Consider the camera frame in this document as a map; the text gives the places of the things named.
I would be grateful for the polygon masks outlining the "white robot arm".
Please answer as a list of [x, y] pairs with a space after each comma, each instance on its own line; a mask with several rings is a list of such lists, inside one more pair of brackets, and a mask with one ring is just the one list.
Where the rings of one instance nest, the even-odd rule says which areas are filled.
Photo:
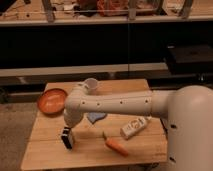
[[87, 112], [165, 118], [167, 171], [213, 171], [213, 89], [191, 85], [178, 90], [91, 95], [87, 85], [79, 83], [65, 100], [65, 123], [73, 128]]

